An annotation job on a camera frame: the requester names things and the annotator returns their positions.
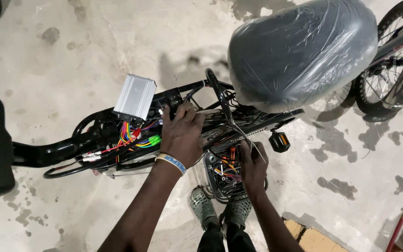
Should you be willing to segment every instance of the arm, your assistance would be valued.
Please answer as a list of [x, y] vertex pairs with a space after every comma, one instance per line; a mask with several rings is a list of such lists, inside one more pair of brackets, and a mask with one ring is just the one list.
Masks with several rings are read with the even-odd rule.
[[[199, 137], [204, 119], [190, 103], [185, 103], [178, 107], [171, 121], [169, 107], [166, 107], [161, 153], [176, 158], [186, 168], [191, 167], [203, 154]], [[157, 160], [138, 194], [98, 251], [147, 251], [161, 212], [180, 177], [181, 171], [174, 165]]]
[[241, 173], [243, 184], [256, 212], [268, 249], [270, 252], [303, 252], [303, 249], [290, 234], [265, 193], [264, 181], [268, 157], [262, 143], [257, 143], [256, 146], [264, 159], [261, 158], [256, 148], [253, 148], [250, 154], [249, 145], [244, 140], [241, 141]]

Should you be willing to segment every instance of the green connector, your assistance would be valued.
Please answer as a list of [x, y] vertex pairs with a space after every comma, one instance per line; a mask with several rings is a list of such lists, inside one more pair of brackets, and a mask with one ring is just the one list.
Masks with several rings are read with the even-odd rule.
[[149, 138], [149, 142], [150, 142], [150, 144], [152, 144], [152, 146], [154, 146], [161, 142], [161, 138], [158, 135], [154, 135]]

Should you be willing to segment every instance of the shoe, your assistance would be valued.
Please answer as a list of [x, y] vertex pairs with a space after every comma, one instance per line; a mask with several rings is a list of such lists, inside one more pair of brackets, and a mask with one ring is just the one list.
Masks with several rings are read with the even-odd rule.
[[189, 205], [200, 221], [203, 230], [206, 230], [210, 223], [214, 223], [221, 228], [214, 206], [201, 188], [195, 188], [192, 191], [189, 201]]
[[240, 229], [245, 229], [245, 220], [247, 220], [252, 208], [253, 206], [248, 199], [227, 205], [223, 213], [220, 215], [220, 219], [223, 220], [222, 230], [225, 239], [228, 225], [236, 224]]

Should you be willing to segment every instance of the hand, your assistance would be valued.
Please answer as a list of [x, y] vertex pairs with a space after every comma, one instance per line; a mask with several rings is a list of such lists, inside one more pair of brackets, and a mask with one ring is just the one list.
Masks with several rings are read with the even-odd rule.
[[170, 108], [166, 106], [163, 114], [161, 153], [176, 158], [189, 169], [203, 154], [200, 134], [205, 116], [197, 114], [191, 103], [181, 104], [172, 121], [169, 113]]
[[254, 146], [250, 154], [249, 144], [245, 140], [240, 141], [240, 161], [242, 163], [240, 175], [249, 197], [254, 197], [261, 192], [265, 193], [264, 183], [268, 167], [268, 157], [264, 146], [261, 142], [256, 142], [255, 144], [264, 159], [262, 159]]

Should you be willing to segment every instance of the black pants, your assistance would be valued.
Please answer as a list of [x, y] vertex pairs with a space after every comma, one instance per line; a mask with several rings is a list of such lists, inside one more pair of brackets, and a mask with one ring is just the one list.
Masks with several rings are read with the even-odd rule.
[[[229, 252], [256, 252], [249, 235], [235, 224], [227, 227], [227, 244]], [[214, 223], [208, 225], [197, 252], [225, 252], [223, 233], [219, 226]]]

